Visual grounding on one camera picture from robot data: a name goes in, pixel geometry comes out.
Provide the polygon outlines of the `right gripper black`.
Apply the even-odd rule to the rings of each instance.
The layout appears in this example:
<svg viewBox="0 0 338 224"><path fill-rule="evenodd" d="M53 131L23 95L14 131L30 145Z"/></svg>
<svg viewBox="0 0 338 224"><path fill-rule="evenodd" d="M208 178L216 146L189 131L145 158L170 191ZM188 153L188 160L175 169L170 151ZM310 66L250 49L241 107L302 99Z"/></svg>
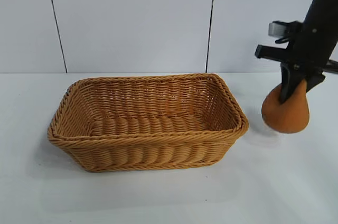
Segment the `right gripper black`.
<svg viewBox="0 0 338 224"><path fill-rule="evenodd" d="M287 101L304 79L307 82L306 92L325 80L320 71L326 67L337 44L336 18L303 23L273 21L269 23L268 35L276 38L276 44L287 44L286 48L258 45L255 51L259 59L281 63L280 102Z"/></svg>

